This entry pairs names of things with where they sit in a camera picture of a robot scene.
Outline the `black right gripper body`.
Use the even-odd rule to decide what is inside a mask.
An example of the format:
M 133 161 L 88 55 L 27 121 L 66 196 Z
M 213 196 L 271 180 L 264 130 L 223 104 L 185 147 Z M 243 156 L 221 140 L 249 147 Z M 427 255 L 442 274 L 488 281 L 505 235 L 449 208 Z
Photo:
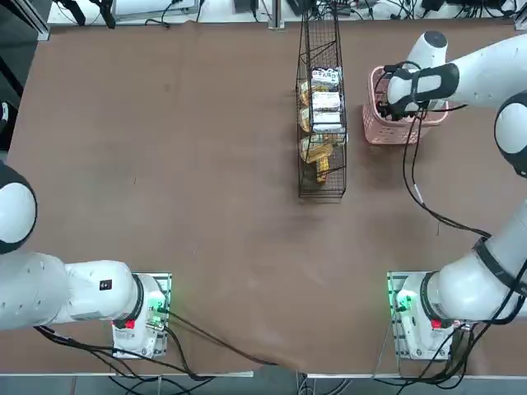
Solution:
M 402 104 L 390 104 L 387 100 L 378 101 L 378 114 L 381 118 L 389 121 L 400 121 L 409 117 L 412 112 L 407 110 L 407 107 L 411 104 L 411 101 L 404 101 Z

